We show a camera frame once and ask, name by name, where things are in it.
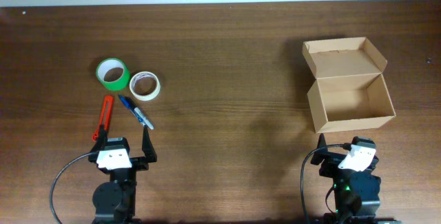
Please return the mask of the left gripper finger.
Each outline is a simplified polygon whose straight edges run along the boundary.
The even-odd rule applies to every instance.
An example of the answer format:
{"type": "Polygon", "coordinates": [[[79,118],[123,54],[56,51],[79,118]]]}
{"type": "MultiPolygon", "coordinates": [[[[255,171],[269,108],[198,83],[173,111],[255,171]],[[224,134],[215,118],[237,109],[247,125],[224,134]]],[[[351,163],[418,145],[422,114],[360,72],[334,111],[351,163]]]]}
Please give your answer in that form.
{"type": "Polygon", "coordinates": [[[148,163],[155,163],[157,162],[157,155],[154,150],[154,147],[152,145],[152,142],[150,140],[149,128],[144,125],[143,126],[143,138],[142,138],[142,151],[145,155],[145,158],[147,159],[148,163]]]}
{"type": "Polygon", "coordinates": [[[107,131],[104,129],[104,127],[99,128],[99,136],[96,139],[95,145],[92,147],[93,152],[99,152],[103,150],[107,143],[107,131]]]}

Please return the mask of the orange utility knife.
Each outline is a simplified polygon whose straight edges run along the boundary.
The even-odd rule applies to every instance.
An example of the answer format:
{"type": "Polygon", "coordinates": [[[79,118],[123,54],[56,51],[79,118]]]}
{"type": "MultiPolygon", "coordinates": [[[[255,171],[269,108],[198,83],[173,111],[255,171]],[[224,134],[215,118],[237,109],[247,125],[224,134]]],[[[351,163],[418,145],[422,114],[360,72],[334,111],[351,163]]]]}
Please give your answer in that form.
{"type": "Polygon", "coordinates": [[[94,134],[92,135],[93,141],[96,141],[98,139],[100,128],[103,128],[106,132],[109,130],[113,103],[114,103],[114,97],[112,95],[104,96],[103,105],[101,108],[101,114],[99,117],[99,125],[98,128],[95,130],[94,134]]]}

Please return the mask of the brown cardboard box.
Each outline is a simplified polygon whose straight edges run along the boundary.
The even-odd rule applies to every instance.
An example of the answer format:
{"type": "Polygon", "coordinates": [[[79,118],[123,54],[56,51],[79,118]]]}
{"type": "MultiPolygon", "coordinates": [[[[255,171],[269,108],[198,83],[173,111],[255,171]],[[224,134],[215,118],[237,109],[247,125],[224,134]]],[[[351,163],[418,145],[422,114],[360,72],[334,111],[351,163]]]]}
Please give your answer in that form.
{"type": "Polygon", "coordinates": [[[315,132],[374,129],[396,117],[387,60],[368,38],[305,41],[302,54],[315,78],[307,93],[315,132]]]}

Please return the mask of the beige masking tape roll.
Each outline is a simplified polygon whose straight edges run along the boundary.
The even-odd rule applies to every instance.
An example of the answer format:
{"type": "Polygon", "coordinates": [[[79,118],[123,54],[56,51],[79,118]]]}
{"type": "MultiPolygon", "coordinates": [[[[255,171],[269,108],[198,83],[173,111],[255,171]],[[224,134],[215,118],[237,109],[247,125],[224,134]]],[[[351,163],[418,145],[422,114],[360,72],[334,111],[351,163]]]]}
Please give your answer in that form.
{"type": "Polygon", "coordinates": [[[153,73],[148,71],[141,71],[136,73],[129,82],[129,89],[130,92],[134,95],[134,97],[140,101],[151,101],[152,99],[156,98],[159,95],[159,92],[161,91],[161,83],[159,81],[159,78],[153,73]],[[151,78],[155,81],[156,86],[153,89],[152,92],[149,94],[138,94],[135,92],[135,86],[136,84],[144,78],[151,78]]]}

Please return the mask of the green tape roll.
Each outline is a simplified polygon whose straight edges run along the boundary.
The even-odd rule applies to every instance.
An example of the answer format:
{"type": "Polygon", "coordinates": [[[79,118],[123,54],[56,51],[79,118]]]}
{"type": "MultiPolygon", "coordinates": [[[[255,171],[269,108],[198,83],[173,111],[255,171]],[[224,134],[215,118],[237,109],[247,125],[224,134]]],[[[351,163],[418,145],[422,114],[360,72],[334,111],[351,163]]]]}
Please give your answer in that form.
{"type": "Polygon", "coordinates": [[[124,62],[117,58],[104,59],[96,68],[96,77],[103,86],[111,91],[122,90],[130,81],[130,72],[124,62]],[[113,81],[106,81],[105,75],[113,69],[122,69],[122,74],[113,81]]]}

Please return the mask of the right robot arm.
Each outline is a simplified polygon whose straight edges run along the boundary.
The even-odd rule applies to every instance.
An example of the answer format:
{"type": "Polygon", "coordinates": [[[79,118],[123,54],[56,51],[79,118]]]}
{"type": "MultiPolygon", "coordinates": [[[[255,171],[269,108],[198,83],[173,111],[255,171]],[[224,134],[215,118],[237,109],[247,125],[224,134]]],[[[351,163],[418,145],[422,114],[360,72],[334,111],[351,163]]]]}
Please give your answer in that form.
{"type": "Polygon", "coordinates": [[[346,154],[330,152],[324,134],[318,138],[311,164],[319,165],[319,175],[331,178],[333,185],[327,195],[334,195],[335,210],[324,214],[322,223],[328,224],[394,224],[394,218],[378,218],[381,178],[374,176],[379,162],[376,144],[367,138],[355,136],[350,143],[338,147],[346,154]]]}

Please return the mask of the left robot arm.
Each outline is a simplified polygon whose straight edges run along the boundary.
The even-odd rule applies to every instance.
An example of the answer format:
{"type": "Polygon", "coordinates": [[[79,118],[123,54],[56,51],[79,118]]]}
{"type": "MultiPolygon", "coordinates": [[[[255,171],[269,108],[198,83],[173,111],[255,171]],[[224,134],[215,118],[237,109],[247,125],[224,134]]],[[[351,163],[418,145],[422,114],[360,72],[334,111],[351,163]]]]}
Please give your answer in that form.
{"type": "Polygon", "coordinates": [[[94,223],[140,223],[136,212],[136,175],[157,162],[157,155],[149,136],[149,128],[143,127],[143,156],[130,157],[130,147],[124,137],[107,137],[107,131],[99,128],[99,136],[90,150],[88,161],[96,164],[102,173],[110,176],[108,182],[98,186],[92,196],[96,209],[94,223]]]}

